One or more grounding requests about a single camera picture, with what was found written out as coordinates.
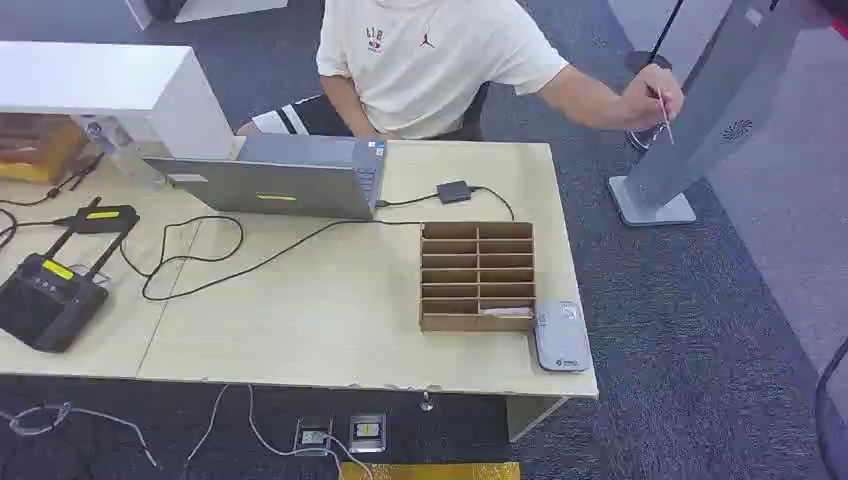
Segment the person's left hand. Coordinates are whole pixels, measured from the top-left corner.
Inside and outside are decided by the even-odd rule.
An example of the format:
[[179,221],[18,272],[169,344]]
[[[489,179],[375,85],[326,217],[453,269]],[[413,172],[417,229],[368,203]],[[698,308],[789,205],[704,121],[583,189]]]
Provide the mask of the person's left hand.
[[620,100],[625,113],[623,126],[641,130],[673,120],[683,107],[685,95],[669,69],[650,64],[635,76]]

